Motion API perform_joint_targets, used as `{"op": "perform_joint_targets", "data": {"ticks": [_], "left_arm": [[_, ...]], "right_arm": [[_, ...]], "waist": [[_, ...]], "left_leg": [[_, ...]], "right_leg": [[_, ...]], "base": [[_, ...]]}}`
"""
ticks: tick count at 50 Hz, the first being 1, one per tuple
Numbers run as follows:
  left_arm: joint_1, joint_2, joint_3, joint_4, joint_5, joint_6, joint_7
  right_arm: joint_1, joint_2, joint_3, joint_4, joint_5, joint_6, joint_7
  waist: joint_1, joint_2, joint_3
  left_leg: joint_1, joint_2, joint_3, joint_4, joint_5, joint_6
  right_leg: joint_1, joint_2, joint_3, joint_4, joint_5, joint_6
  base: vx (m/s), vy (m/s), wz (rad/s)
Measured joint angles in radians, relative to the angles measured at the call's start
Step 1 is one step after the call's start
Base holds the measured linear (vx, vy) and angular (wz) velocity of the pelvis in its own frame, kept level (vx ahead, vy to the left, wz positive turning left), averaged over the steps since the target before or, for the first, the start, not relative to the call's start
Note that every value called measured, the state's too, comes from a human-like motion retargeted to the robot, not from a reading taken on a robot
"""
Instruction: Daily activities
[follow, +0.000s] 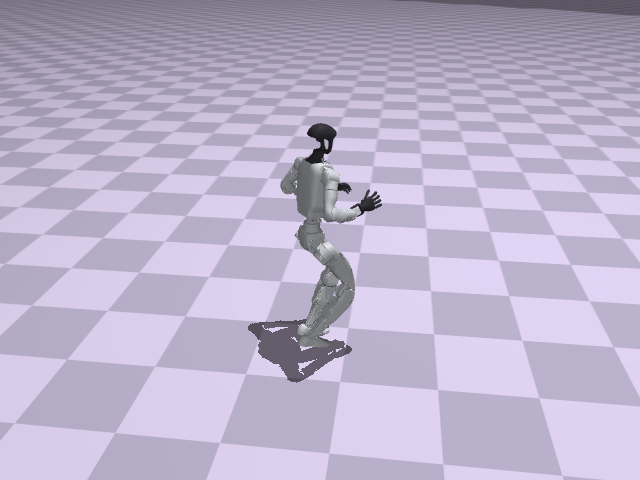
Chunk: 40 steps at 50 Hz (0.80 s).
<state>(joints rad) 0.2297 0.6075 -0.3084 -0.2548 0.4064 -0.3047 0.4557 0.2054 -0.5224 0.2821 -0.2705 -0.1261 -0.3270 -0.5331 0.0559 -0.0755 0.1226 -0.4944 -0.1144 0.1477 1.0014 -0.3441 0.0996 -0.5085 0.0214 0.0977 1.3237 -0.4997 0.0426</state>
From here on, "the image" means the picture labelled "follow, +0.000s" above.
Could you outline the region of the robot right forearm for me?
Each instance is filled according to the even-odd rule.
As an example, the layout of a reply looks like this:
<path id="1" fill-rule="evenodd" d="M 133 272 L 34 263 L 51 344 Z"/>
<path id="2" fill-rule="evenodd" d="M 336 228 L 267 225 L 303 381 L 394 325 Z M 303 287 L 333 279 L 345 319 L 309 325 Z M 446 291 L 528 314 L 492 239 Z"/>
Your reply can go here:
<path id="1" fill-rule="evenodd" d="M 359 208 L 359 206 L 353 208 L 353 209 L 337 209 L 334 208 L 332 210 L 332 217 L 334 220 L 337 220 L 336 222 L 338 223 L 344 223 L 345 221 L 352 221 L 355 220 L 357 218 L 357 216 L 359 216 L 361 214 L 361 210 Z"/>

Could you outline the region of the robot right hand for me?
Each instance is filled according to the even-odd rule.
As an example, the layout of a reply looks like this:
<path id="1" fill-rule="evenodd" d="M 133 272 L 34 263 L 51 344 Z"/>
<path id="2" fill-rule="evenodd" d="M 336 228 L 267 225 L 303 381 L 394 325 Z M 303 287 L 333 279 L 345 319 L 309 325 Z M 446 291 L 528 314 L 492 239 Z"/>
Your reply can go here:
<path id="1" fill-rule="evenodd" d="M 350 209 L 353 209 L 353 208 L 359 206 L 359 208 L 360 208 L 360 210 L 362 212 L 360 215 L 362 215 L 362 214 L 364 214 L 364 211 L 372 211 L 375 208 L 381 207 L 382 204 L 376 205 L 376 204 L 381 202 L 381 199 L 379 199 L 378 201 L 374 202 L 375 200 L 377 200 L 380 197 L 380 195 L 377 195 L 377 197 L 373 198 L 377 194 L 377 191 L 375 191 L 374 194 L 372 194 L 370 197 L 367 197 L 369 192 L 370 192 L 370 190 L 367 190 L 364 199 L 361 200 L 361 203 L 358 203 L 358 204 L 352 206 Z M 359 217 L 359 216 L 357 216 L 357 217 Z"/>

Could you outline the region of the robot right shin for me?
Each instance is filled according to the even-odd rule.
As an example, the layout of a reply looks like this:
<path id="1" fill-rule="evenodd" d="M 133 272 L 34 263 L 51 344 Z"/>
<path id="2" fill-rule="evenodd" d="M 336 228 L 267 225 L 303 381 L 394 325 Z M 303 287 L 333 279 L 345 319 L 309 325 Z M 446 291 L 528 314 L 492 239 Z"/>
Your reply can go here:
<path id="1" fill-rule="evenodd" d="M 330 324 L 335 322 L 346 311 L 355 298 L 354 294 L 353 289 L 347 288 L 342 292 L 339 298 L 332 296 L 326 303 L 325 308 L 322 310 L 319 319 L 307 335 L 311 333 L 310 338 L 313 336 L 311 339 L 317 338 Z"/>

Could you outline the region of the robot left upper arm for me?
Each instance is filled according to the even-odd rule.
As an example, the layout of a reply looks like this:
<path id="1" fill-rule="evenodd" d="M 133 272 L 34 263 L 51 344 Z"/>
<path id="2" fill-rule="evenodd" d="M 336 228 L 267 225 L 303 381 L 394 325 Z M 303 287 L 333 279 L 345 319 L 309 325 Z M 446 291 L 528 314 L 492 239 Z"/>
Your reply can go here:
<path id="1" fill-rule="evenodd" d="M 304 157 L 297 157 L 295 159 L 294 165 L 291 167 L 291 169 L 288 171 L 286 176 L 281 181 L 280 186 L 283 193 L 291 194 L 294 191 L 294 181 L 296 181 L 298 178 L 298 167 L 299 167 L 300 161 L 303 158 Z"/>

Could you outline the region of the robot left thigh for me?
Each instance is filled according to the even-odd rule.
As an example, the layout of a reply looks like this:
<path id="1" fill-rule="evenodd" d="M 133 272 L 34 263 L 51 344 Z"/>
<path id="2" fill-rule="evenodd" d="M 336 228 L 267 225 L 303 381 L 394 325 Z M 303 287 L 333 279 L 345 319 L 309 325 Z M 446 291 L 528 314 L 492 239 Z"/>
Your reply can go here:
<path id="1" fill-rule="evenodd" d="M 298 230 L 299 231 L 299 230 Z M 295 237 L 299 240 L 298 231 L 295 234 Z M 324 239 L 324 243 L 327 242 L 326 238 Z M 325 264 L 326 269 L 323 271 L 321 275 L 321 281 L 327 286 L 334 286 L 337 284 L 338 280 L 335 275 L 330 271 L 327 263 Z"/>

